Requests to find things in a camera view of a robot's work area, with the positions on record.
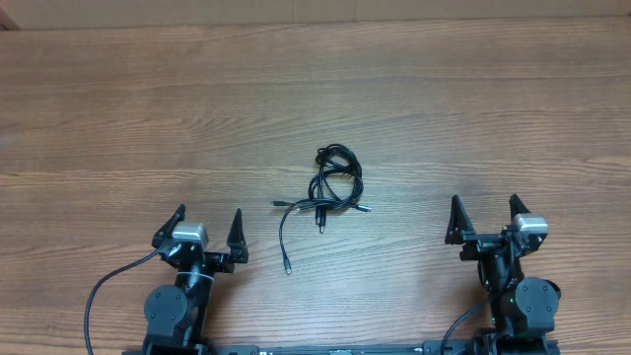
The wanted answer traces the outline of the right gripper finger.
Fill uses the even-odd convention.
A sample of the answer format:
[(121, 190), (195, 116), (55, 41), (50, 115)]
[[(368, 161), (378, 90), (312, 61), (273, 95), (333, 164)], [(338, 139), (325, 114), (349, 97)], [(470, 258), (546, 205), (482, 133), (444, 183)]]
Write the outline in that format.
[(522, 200), (517, 194), (512, 194), (509, 198), (509, 205), (511, 211), (511, 219), (514, 220), (519, 214), (529, 214), (529, 209), (524, 205)]
[(445, 235), (446, 245), (463, 245), (470, 243), (475, 236), (475, 230), (466, 213), (460, 197), (452, 197), (450, 221)]

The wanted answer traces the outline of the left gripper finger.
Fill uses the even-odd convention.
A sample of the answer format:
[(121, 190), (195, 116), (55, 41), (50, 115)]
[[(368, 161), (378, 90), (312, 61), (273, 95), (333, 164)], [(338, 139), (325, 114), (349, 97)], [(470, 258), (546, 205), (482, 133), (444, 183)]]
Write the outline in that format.
[(173, 231), (178, 223), (185, 219), (185, 205), (180, 206), (174, 215), (154, 234), (151, 245), (153, 248), (160, 248), (163, 242), (173, 237)]
[(240, 208), (236, 210), (233, 223), (226, 244), (230, 249), (231, 258), (234, 263), (248, 263), (248, 248), (245, 241), (243, 227), (243, 213)]

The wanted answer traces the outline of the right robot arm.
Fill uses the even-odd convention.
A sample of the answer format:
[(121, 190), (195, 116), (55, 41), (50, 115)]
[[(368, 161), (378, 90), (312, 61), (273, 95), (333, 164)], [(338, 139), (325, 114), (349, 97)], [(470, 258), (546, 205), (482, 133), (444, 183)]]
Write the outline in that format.
[[(485, 301), (460, 316), (440, 342), (445, 354), (558, 354), (558, 343), (546, 335), (555, 328), (562, 292), (554, 282), (526, 277), (521, 259), (539, 250), (548, 236), (548, 223), (529, 211), (520, 198), (509, 199), (511, 222), (496, 234), (475, 231), (458, 195), (452, 197), (445, 243), (460, 245), (459, 258), (477, 263), (478, 278), (487, 294)], [(493, 326), (483, 328), (466, 341), (450, 338), (465, 320), (484, 308)]]

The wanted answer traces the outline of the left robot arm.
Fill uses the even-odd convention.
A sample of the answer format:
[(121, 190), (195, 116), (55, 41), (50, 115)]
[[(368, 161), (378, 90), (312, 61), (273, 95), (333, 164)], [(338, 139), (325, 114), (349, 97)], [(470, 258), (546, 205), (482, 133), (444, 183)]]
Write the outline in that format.
[(184, 205), (154, 235), (152, 247), (176, 275), (172, 285), (154, 289), (145, 301), (144, 354), (217, 352), (203, 330), (215, 275), (232, 274), (237, 264), (248, 262), (242, 211), (236, 211), (226, 239), (228, 252), (208, 251), (208, 241), (204, 224), (185, 220)]

